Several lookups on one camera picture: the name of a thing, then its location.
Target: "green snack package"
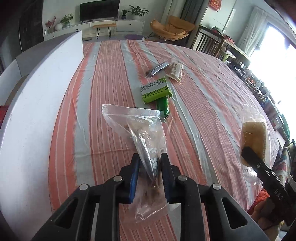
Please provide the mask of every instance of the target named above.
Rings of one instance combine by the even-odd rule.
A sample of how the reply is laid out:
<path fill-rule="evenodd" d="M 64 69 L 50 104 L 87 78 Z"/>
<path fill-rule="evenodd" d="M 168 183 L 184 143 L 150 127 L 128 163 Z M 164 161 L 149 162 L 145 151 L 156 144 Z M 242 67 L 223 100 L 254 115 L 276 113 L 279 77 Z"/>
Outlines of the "green snack package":
<path fill-rule="evenodd" d="M 141 94 L 145 104 L 165 96 L 169 96 L 169 98 L 173 96 L 168 88 L 165 77 L 142 86 Z"/>
<path fill-rule="evenodd" d="M 162 97 L 156 100 L 156 110 L 162 110 L 165 118 L 168 118 L 170 114 L 170 110 L 168 107 L 168 97 Z"/>

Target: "orange and gray striped cloth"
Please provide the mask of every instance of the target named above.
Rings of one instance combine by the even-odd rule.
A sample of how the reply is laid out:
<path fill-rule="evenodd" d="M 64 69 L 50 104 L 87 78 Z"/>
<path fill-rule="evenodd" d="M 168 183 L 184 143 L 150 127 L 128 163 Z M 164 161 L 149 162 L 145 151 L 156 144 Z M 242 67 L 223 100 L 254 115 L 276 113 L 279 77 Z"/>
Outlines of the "orange and gray striped cloth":
<path fill-rule="evenodd" d="M 272 166 L 279 144 L 263 109 L 244 83 L 219 59 L 179 46 L 137 40 L 83 43 L 84 59 L 74 74 L 55 123 L 49 157 L 52 212 L 82 183 L 102 184 L 130 163 L 133 152 L 107 125 L 102 104 L 144 105 L 141 86 L 153 82 L 145 72 L 164 61 L 184 65 L 182 84 L 170 80 L 173 97 L 163 125 L 171 164 L 197 183 L 220 183 L 248 210 L 262 188 L 245 182 L 239 161 L 243 104 L 268 123 Z M 138 229 L 124 225 L 121 240 L 178 240 L 176 215 Z"/>

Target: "clear plastic bag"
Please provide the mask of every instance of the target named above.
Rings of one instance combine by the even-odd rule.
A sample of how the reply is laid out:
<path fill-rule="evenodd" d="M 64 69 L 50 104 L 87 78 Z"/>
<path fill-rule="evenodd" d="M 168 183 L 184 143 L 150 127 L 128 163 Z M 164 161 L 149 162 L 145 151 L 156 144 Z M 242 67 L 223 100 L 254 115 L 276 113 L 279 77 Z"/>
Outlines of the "clear plastic bag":
<path fill-rule="evenodd" d="M 110 127 L 125 138 L 128 145 L 138 151 L 140 166 L 136 195 L 129 205 L 125 221 L 139 223 L 160 210 L 167 214 L 168 203 L 163 189 L 160 156 L 166 152 L 166 138 L 160 117 L 162 111 L 102 105 L 102 114 Z"/>
<path fill-rule="evenodd" d="M 244 179 L 252 184 L 257 185 L 262 183 L 262 181 L 257 177 L 256 172 L 253 168 L 248 166 L 247 162 L 242 158 L 241 151 L 242 149 L 247 146 L 245 143 L 244 138 L 244 130 L 248 127 L 250 129 L 250 126 L 253 125 L 253 134 L 258 134 L 257 132 L 264 129 L 265 137 L 263 139 L 255 139 L 255 142 L 253 144 L 253 150 L 257 153 L 262 151 L 263 161 L 266 163 L 267 166 L 271 166 L 271 144 L 270 144 L 270 137 L 269 137 L 269 130 L 267 127 L 266 119 L 265 117 L 255 108 L 249 106 L 248 104 L 244 105 L 243 108 L 243 125 L 242 125 L 242 133 L 241 133 L 241 140 L 240 140 L 240 158 L 241 158 L 241 169 Z M 258 143 L 258 146 L 264 142 L 265 148 L 263 150 L 255 150 L 256 149 L 256 141 L 260 142 Z"/>

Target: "packaged snack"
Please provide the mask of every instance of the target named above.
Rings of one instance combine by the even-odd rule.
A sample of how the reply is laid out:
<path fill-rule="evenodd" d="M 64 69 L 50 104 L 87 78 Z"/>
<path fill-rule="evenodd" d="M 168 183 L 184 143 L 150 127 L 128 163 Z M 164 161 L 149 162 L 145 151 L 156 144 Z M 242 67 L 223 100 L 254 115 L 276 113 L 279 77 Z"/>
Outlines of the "packaged snack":
<path fill-rule="evenodd" d="M 163 62 L 153 69 L 146 72 L 146 78 L 151 79 L 158 71 L 161 71 L 170 65 L 169 62 Z"/>
<path fill-rule="evenodd" d="M 173 96 L 168 88 L 165 77 L 142 86 L 141 94 L 145 104 L 165 96 L 169 96 L 169 98 Z"/>
<path fill-rule="evenodd" d="M 168 77 L 178 81 L 181 83 L 181 78 L 182 78 L 182 70 L 183 70 L 183 65 L 180 63 L 174 62 L 172 64 L 172 70 L 170 74 L 167 74 Z"/>
<path fill-rule="evenodd" d="M 168 107 L 168 97 L 162 97 L 156 100 L 156 109 L 162 110 L 165 118 L 168 118 L 170 114 L 170 110 Z"/>

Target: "flower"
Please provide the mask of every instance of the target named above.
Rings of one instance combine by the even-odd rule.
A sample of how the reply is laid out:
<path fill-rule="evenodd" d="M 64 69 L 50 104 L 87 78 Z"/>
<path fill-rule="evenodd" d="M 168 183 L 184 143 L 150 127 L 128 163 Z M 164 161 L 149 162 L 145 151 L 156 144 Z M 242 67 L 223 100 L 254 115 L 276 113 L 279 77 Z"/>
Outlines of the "flower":
<path fill-rule="evenodd" d="M 54 25 L 54 22 L 56 20 L 56 16 L 54 16 L 54 19 L 52 21 L 50 21 L 49 19 L 47 20 L 47 22 L 45 23 L 45 26 L 48 27 L 48 28 L 52 28 L 53 25 Z"/>

